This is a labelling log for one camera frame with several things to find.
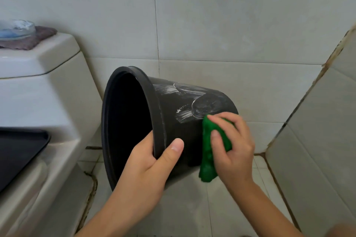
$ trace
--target toilet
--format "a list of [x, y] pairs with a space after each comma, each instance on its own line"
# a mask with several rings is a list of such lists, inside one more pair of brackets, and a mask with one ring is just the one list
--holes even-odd
[[0, 127], [41, 129], [51, 136], [0, 194], [0, 236], [32, 236], [78, 167], [100, 125], [101, 105], [72, 35], [57, 33], [29, 51], [0, 49]]

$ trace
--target green cloth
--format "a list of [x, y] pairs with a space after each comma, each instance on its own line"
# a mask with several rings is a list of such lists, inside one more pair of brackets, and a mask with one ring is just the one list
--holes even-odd
[[230, 151], [233, 148], [225, 132], [205, 116], [202, 120], [202, 163], [200, 165], [199, 177], [206, 183], [211, 182], [217, 176], [210, 142], [210, 134], [213, 130], [217, 130], [220, 133], [225, 151]]

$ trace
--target purple cloth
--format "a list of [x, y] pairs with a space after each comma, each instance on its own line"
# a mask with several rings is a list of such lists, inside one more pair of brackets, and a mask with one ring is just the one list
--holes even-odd
[[0, 40], [0, 48], [9, 48], [13, 50], [32, 50], [42, 40], [45, 40], [57, 34], [57, 30], [51, 27], [36, 26], [36, 33], [20, 40]]

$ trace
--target toilet tank lid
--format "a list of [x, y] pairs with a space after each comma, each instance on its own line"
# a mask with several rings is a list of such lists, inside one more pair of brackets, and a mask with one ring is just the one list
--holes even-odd
[[29, 51], [0, 49], [0, 78], [35, 76], [50, 72], [80, 51], [72, 35], [57, 33]]

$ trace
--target fingernail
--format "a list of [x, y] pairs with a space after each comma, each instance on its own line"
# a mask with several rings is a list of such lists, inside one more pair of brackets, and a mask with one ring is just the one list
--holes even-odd
[[182, 139], [175, 139], [173, 142], [172, 142], [172, 147], [171, 149], [176, 151], [177, 153], [180, 153], [184, 148], [184, 142]]
[[215, 138], [215, 137], [218, 137], [219, 136], [219, 132], [217, 130], [213, 130], [210, 134], [210, 137], [211, 138]]

